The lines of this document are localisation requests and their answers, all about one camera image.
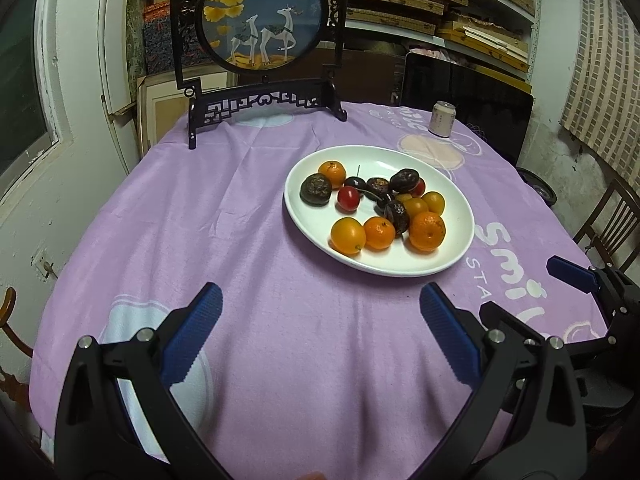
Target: silver bolt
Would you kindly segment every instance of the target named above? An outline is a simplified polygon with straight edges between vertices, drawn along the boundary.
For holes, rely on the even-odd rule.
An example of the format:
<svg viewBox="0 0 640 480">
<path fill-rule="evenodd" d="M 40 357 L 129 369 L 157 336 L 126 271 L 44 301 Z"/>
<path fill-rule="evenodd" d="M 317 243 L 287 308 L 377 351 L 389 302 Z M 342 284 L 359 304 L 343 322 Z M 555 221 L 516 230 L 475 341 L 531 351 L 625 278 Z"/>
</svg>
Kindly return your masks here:
<svg viewBox="0 0 640 480">
<path fill-rule="evenodd" d="M 493 341 L 494 343 L 503 342 L 504 341 L 504 332 L 502 330 L 498 330 L 497 328 L 489 330 L 489 340 Z"/>
<path fill-rule="evenodd" d="M 548 341 L 552 348 L 555 348 L 556 350 L 559 350 L 564 346 L 564 341 L 555 335 L 551 336 Z"/>
<path fill-rule="evenodd" d="M 136 339 L 138 341 L 142 341 L 143 343 L 147 341 L 151 341 L 151 338 L 154 336 L 154 331 L 152 328 L 141 328 L 138 330 L 136 334 Z"/>
<path fill-rule="evenodd" d="M 87 348 L 89 348 L 89 346 L 91 346 L 91 343 L 93 343 L 93 342 L 94 342 L 94 340 L 92 339 L 92 337 L 90 335 L 83 335 L 78 340 L 78 346 L 80 348 L 87 349 Z"/>
</svg>

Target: small orange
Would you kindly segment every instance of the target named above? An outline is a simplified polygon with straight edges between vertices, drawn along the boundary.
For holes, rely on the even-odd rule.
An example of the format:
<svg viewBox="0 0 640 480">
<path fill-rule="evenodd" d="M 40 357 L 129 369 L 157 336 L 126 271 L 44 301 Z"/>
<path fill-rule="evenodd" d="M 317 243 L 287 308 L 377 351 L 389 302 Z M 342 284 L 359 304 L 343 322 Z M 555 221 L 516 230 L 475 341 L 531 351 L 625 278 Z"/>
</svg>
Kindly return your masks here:
<svg viewBox="0 0 640 480">
<path fill-rule="evenodd" d="M 340 218 L 331 227 L 331 244 L 339 253 L 358 254 L 366 242 L 364 227 L 355 218 Z"/>
<path fill-rule="evenodd" d="M 418 250 L 433 251 L 444 240 L 444 221 L 433 212 L 418 213 L 409 224 L 409 241 Z"/>
<path fill-rule="evenodd" d="M 429 206 L 429 211 L 442 215 L 444 211 L 444 197 L 437 191 L 430 191 L 422 196 L 422 199 Z"/>
<path fill-rule="evenodd" d="M 411 193 L 400 193 L 396 195 L 396 200 L 401 203 L 405 203 L 407 200 L 411 200 L 414 196 Z"/>
<path fill-rule="evenodd" d="M 413 218 L 418 213 L 425 213 L 429 210 L 427 203 L 421 198 L 412 198 L 404 202 L 404 208 L 409 213 L 409 218 Z"/>
<path fill-rule="evenodd" d="M 337 160 L 328 160 L 323 162 L 318 168 L 318 173 L 322 173 L 331 181 L 331 186 L 338 189 L 347 178 L 347 172 L 344 166 Z"/>
<path fill-rule="evenodd" d="M 364 222 L 364 232 L 372 249 L 386 249 L 396 238 L 396 228 L 382 216 L 372 216 Z"/>
</svg>

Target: plate rim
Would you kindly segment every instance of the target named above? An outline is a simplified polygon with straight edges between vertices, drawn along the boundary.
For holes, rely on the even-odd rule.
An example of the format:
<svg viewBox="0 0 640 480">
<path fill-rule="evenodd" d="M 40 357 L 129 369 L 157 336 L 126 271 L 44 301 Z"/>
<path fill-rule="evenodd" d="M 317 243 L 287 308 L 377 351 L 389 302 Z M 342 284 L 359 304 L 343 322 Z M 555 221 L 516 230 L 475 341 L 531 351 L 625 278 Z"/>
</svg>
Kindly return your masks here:
<svg viewBox="0 0 640 480">
<path fill-rule="evenodd" d="M 345 265 L 347 265 L 349 267 L 353 267 L 354 269 L 357 269 L 357 270 L 362 270 L 363 272 L 368 272 L 369 274 L 375 274 L 377 276 L 389 276 L 389 277 L 392 277 L 392 278 L 419 278 L 421 276 L 431 276 L 432 274 L 437 274 L 438 272 L 442 272 L 443 270 L 449 269 L 449 267 L 452 267 L 453 265 L 455 265 L 456 263 L 458 263 L 462 259 L 462 257 L 466 254 L 466 252 L 469 250 L 469 247 L 471 247 L 471 244 L 473 243 L 474 235 L 475 235 L 475 229 L 471 229 L 470 236 L 469 236 L 467 242 L 465 243 L 465 249 L 460 253 L 460 256 L 455 258 L 452 262 L 448 263 L 447 265 L 440 265 L 438 267 L 435 267 L 434 269 L 429 270 L 428 272 L 425 272 L 424 270 L 383 270 L 383 269 L 378 269 L 378 268 L 375 268 L 375 267 L 371 267 L 368 264 L 363 264 L 362 262 L 354 260 L 353 258 L 350 258 L 348 256 L 345 256 L 344 254 L 333 250 L 329 246 L 325 247 L 325 246 L 321 245 L 319 242 L 316 242 L 316 240 L 314 239 L 315 237 L 310 235 L 309 231 L 302 224 L 302 222 L 300 221 L 298 216 L 292 211 L 292 206 L 291 206 L 291 203 L 290 203 L 290 200 L 289 200 L 289 193 L 288 193 L 289 192 L 289 188 L 290 188 L 291 175 L 293 174 L 294 170 L 300 164 L 302 164 L 305 160 L 307 160 L 310 156 L 316 155 L 317 153 L 327 152 L 327 151 L 330 151 L 330 150 L 336 150 L 337 148 L 373 148 L 375 150 L 380 150 L 382 152 L 399 153 L 400 155 L 403 155 L 403 156 L 406 156 L 406 157 L 408 157 L 410 159 L 416 160 L 420 164 L 425 164 L 425 165 L 429 166 L 430 168 L 433 168 L 438 173 L 440 173 L 438 171 L 438 169 L 434 168 L 431 164 L 428 164 L 427 162 L 424 162 L 423 160 L 420 160 L 419 158 L 411 156 L 411 155 L 409 155 L 407 153 L 399 152 L 398 150 L 392 150 L 391 148 L 382 148 L 381 146 L 371 146 L 370 144 L 341 144 L 341 145 L 338 145 L 338 146 L 329 146 L 328 148 L 323 148 L 322 150 L 317 150 L 316 152 L 311 152 L 308 155 L 305 155 L 303 158 L 301 158 L 299 161 L 297 161 L 296 164 L 293 165 L 293 167 L 289 170 L 289 174 L 287 175 L 287 178 L 285 179 L 285 184 L 284 184 L 284 203 L 285 203 L 285 206 L 287 207 L 287 212 L 289 213 L 290 218 L 293 220 L 293 223 L 300 230 L 300 232 L 302 232 L 302 234 L 305 235 L 307 240 L 309 240 L 313 245 L 318 247 L 321 251 L 325 252 L 326 254 L 331 256 L 332 258 L 335 258 L 339 262 L 341 262 L 341 263 L 343 263 L 343 264 L 345 264 Z M 474 217 L 474 212 L 473 212 L 473 209 L 471 208 L 471 204 L 469 204 L 469 200 L 466 199 L 465 194 L 462 193 L 460 188 L 458 186 L 456 186 L 456 184 L 451 179 L 448 179 L 448 180 L 450 181 L 450 183 L 460 193 L 460 196 L 464 200 L 464 203 L 465 203 L 466 207 L 468 208 L 469 213 L 471 214 L 472 225 L 475 226 L 476 225 L 476 218 Z"/>
</svg>

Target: wall socket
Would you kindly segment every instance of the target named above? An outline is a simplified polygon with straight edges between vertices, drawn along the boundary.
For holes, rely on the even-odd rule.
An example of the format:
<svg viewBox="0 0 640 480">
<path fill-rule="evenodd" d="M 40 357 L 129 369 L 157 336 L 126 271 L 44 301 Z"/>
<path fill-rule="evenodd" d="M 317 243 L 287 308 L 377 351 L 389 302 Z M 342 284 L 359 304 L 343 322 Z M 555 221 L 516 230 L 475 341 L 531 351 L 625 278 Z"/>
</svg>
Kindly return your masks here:
<svg viewBox="0 0 640 480">
<path fill-rule="evenodd" d="M 40 274 L 42 274 L 43 278 L 49 277 L 49 273 L 44 268 L 44 264 L 46 262 L 51 263 L 51 258 L 47 254 L 47 250 L 44 247 L 39 248 L 35 253 L 35 256 L 31 259 L 31 265 L 40 271 Z"/>
</svg>

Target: plaid curtain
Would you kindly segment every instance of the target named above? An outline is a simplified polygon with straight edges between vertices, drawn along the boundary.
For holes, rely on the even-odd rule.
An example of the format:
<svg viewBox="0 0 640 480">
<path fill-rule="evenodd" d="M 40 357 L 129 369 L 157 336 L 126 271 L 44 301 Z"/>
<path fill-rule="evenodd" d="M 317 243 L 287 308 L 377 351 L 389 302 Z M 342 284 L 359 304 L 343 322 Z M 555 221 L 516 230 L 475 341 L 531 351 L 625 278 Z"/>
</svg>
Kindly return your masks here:
<svg viewBox="0 0 640 480">
<path fill-rule="evenodd" d="M 640 192 L 640 35 L 619 0 L 582 0 L 562 126 Z"/>
</svg>

